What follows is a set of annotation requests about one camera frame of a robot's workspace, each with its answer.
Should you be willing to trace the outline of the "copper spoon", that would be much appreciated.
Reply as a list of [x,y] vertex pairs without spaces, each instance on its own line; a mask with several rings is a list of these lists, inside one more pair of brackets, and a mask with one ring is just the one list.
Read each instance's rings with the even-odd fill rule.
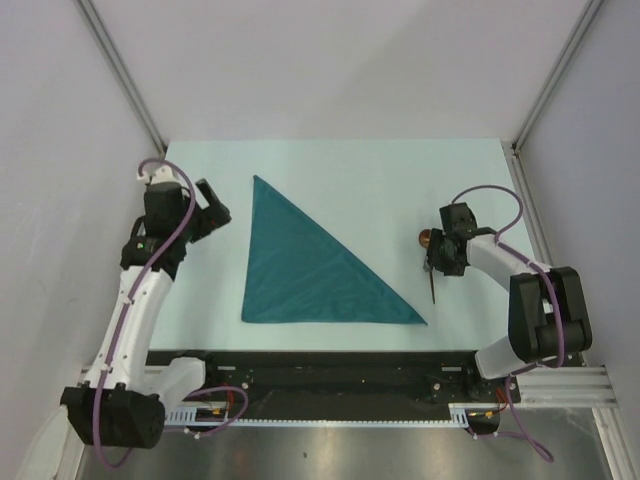
[[428,275],[429,289],[430,289],[432,304],[435,305],[436,304],[436,295],[435,295],[434,276],[433,276],[432,266],[429,263],[429,255],[428,255],[429,246],[430,246],[430,240],[431,240],[431,230],[430,229],[424,229],[419,233],[419,237],[418,237],[419,245],[425,251],[424,262],[423,262],[423,270]]

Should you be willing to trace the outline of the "teal satin napkin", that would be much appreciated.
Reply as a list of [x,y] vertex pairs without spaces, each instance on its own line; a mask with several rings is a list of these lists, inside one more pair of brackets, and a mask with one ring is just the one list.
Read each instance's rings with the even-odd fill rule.
[[363,261],[259,176],[241,320],[251,324],[422,325]]

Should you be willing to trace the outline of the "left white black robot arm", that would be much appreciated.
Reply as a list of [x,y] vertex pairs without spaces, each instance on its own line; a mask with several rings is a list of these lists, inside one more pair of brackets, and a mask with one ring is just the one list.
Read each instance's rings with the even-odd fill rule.
[[119,289],[99,352],[82,382],[64,389],[61,404],[86,445],[154,447],[165,418],[190,394],[207,400],[221,376],[200,359],[174,359],[145,376],[151,337],[187,246],[231,220],[209,183],[189,190],[176,180],[152,181],[121,251]]

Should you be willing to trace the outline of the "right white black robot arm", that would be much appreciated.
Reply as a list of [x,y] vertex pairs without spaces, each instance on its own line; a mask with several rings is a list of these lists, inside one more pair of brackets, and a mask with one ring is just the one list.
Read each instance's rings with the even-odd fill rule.
[[463,393],[484,401],[497,379],[538,365],[558,368],[570,355],[587,351],[593,333],[579,273],[572,267],[538,263],[489,227],[480,228],[469,206],[439,210],[441,226],[420,233],[424,268],[462,277],[482,271],[508,294],[507,333],[474,354],[475,365],[461,376]]

